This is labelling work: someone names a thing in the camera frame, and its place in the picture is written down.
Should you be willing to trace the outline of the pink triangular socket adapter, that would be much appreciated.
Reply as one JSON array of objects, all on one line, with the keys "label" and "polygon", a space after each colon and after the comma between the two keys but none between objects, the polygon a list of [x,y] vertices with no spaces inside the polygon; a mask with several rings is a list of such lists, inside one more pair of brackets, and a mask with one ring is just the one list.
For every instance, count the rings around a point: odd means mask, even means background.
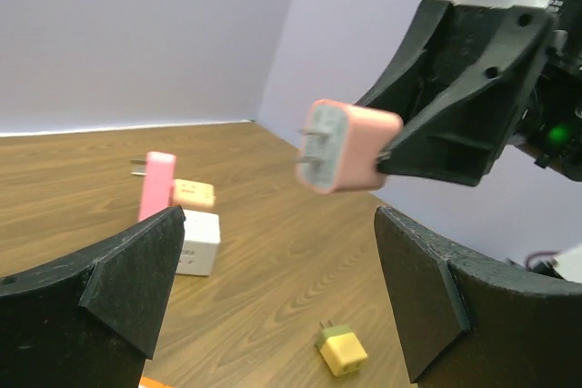
[{"label": "pink triangular socket adapter", "polygon": [[137,216],[137,221],[141,222],[171,204],[176,157],[152,151],[143,159],[132,159],[131,164],[131,175],[144,178]]}]

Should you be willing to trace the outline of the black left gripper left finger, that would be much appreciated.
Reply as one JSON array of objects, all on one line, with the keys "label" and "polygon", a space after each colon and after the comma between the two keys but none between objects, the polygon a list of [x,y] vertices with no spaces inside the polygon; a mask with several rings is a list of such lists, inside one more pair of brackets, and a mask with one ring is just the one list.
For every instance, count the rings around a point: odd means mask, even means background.
[{"label": "black left gripper left finger", "polygon": [[1,280],[4,387],[139,385],[185,236],[173,206],[123,232]]}]

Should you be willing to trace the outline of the white cube socket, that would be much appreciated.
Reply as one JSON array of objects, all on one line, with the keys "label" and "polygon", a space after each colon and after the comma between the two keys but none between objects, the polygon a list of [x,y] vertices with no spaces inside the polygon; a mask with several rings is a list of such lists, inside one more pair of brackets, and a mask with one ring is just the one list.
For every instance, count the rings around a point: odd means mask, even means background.
[{"label": "white cube socket", "polygon": [[209,276],[221,243],[217,214],[184,210],[185,235],[176,273]]}]

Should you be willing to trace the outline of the yellow green cube socket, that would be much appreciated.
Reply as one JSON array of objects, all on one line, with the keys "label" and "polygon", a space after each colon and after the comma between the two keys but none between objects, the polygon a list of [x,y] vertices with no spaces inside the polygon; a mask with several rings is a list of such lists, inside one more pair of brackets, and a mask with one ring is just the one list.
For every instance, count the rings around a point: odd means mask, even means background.
[{"label": "yellow green cube socket", "polygon": [[320,323],[315,346],[335,377],[361,370],[368,354],[348,324]]}]

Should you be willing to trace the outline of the pink cube socket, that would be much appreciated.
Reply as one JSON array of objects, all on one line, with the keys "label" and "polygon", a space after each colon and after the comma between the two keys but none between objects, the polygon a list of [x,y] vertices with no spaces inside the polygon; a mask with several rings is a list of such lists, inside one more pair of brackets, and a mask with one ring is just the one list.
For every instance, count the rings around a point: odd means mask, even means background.
[{"label": "pink cube socket", "polygon": [[402,127],[396,113],[320,99],[301,130],[296,177],[319,194],[377,190],[386,176],[376,159]]}]

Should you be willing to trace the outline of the orange power strip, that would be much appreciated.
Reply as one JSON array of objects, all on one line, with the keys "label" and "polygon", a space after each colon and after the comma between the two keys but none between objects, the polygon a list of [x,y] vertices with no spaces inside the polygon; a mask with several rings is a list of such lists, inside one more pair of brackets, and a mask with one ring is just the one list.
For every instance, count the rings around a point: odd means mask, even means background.
[{"label": "orange power strip", "polygon": [[149,377],[141,377],[138,388],[173,388],[171,385],[161,383]]}]

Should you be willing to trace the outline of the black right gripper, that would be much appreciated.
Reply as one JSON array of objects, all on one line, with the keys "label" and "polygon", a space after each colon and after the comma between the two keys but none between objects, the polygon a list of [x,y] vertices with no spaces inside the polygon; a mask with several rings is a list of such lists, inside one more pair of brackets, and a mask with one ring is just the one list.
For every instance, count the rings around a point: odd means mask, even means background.
[{"label": "black right gripper", "polygon": [[516,130],[535,165],[579,179],[581,0],[548,9],[453,5],[408,108],[382,109],[404,128],[378,170],[476,186]]}]

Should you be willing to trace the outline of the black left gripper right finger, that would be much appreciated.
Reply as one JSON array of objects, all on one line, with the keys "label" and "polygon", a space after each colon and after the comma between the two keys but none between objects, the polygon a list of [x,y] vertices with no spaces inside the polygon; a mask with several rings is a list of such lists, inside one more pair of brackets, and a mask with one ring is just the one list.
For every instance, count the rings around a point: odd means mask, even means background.
[{"label": "black left gripper right finger", "polygon": [[411,383],[581,384],[581,287],[452,242],[377,209],[377,250]]}]

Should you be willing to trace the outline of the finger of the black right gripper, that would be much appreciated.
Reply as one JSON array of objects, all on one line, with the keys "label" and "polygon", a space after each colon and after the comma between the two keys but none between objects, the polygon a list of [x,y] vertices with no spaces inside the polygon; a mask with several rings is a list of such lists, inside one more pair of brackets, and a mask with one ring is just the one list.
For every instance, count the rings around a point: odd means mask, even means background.
[{"label": "finger of the black right gripper", "polygon": [[407,109],[433,51],[434,37],[453,9],[448,0],[422,0],[386,69],[356,105],[374,109]]}]

